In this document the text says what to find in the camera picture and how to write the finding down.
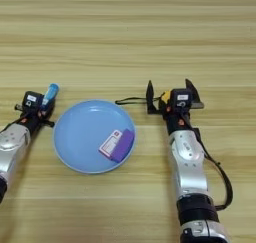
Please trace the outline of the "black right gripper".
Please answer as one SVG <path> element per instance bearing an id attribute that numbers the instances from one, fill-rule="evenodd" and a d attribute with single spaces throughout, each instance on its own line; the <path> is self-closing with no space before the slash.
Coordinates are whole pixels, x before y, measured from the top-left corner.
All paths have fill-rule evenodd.
<path id="1" fill-rule="evenodd" d="M 147 113 L 150 115 L 161 115 L 166 122 L 168 134 L 176 131 L 191 130 L 194 128 L 190 123 L 190 110 L 203 109 L 198 91 L 189 79 L 185 79 L 186 88 L 192 93 L 192 101 L 158 101 L 158 107 L 155 107 L 154 88 L 152 81 L 148 82 L 146 90 Z"/>

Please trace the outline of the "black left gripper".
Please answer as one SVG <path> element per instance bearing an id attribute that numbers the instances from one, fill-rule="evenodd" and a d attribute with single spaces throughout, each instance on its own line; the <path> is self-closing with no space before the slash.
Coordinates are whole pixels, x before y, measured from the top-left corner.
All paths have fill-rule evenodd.
<path id="1" fill-rule="evenodd" d="M 20 118 L 16 120 L 16 123 L 25 126 L 31 135 L 38 131 L 43 126 L 49 126 L 53 128 L 55 123 L 50 121 L 50 117 L 55 108 L 55 98 L 50 100 L 46 109 L 42 109 L 39 106 L 28 107 L 16 104 L 15 110 L 21 112 Z"/>

